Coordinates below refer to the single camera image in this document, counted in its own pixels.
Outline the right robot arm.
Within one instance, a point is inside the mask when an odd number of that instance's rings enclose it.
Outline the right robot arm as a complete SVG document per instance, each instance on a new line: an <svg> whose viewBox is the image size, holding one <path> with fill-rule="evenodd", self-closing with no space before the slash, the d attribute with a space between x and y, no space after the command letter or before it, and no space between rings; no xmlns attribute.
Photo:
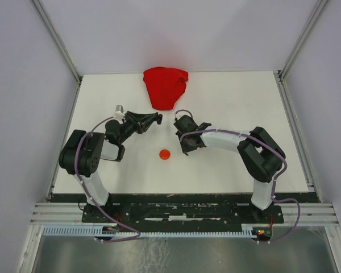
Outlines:
<svg viewBox="0 0 341 273"><path fill-rule="evenodd" d="M286 155L262 127L251 131L232 131L212 127L210 123L196 124L186 111L174 115L182 152L188 154L199 148L220 148L239 154L249 175L253 178L252 206L249 215L255 222L270 216L269 207L275 201L276 181L287 169Z"/></svg>

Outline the black earbud charging case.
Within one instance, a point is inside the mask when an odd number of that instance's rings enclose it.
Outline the black earbud charging case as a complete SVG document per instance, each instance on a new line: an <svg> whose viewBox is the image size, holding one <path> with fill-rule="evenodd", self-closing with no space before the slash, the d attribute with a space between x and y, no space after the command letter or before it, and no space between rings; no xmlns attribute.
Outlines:
<svg viewBox="0 0 341 273"><path fill-rule="evenodd" d="M157 119L156 119L157 124L161 125L162 121L163 121L163 115L162 114L158 114L157 115Z"/></svg>

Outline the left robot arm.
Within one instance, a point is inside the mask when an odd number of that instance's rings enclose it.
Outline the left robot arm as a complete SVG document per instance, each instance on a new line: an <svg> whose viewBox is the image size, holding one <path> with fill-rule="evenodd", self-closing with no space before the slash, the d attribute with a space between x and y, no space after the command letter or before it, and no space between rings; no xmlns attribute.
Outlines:
<svg viewBox="0 0 341 273"><path fill-rule="evenodd" d="M110 194L99 176L100 160L120 162L125 153L123 143L134 133L143 134L153 123L160 125L160 113L138 114L131 111L120 114L118 119L110 117L100 124L103 133L92 130L74 130L59 155L59 166L72 175L82 186L87 203L95 207L94 214L103 222L114 216L110 205Z"/></svg>

